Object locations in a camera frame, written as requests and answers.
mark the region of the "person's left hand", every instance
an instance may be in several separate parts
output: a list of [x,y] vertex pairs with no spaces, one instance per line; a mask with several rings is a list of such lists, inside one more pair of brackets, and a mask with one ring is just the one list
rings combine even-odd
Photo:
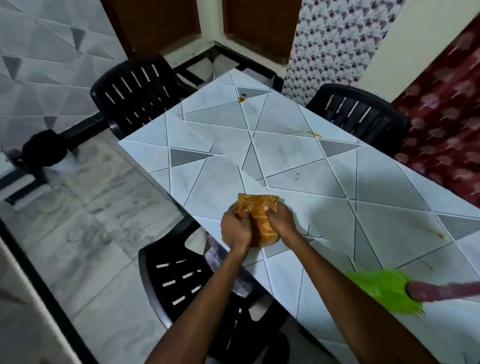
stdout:
[[238,203],[234,203],[223,214],[220,227],[222,229],[222,240],[230,247],[230,251],[247,254],[252,243],[252,228],[250,224],[250,212],[243,211],[241,218],[235,214]]

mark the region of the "table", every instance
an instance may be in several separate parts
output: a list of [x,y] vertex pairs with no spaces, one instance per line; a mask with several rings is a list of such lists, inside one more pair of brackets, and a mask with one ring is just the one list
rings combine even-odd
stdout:
[[[480,280],[480,210],[316,114],[231,70],[120,145],[219,242],[237,194],[276,194],[343,272],[397,268],[435,284]],[[281,241],[244,265],[342,363],[356,363]],[[442,362],[477,363],[480,299],[396,317]]]

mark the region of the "hand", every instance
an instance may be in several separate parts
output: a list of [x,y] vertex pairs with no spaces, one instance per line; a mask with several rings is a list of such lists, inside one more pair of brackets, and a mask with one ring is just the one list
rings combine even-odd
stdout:
[[220,227],[222,240],[230,247],[230,251],[246,255],[252,243],[252,228],[250,225],[250,212],[245,209],[241,218],[235,214],[238,203],[234,203],[223,214]]
[[268,206],[265,206],[265,215],[267,215],[268,222],[270,222],[272,229],[279,234],[280,237],[297,231],[292,212],[280,201],[276,203],[276,212]]

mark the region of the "red curtain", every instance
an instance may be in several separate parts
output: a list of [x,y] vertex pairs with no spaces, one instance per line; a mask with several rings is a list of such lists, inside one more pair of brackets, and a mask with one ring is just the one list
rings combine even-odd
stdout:
[[412,124],[395,158],[480,207],[480,15],[392,104]]

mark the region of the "green plastic object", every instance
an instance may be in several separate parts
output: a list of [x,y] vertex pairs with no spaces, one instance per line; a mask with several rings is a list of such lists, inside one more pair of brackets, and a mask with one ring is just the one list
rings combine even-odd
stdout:
[[422,303],[414,301],[406,291],[412,279],[396,270],[374,270],[348,273],[356,285],[367,292],[390,312],[399,314],[423,313]]

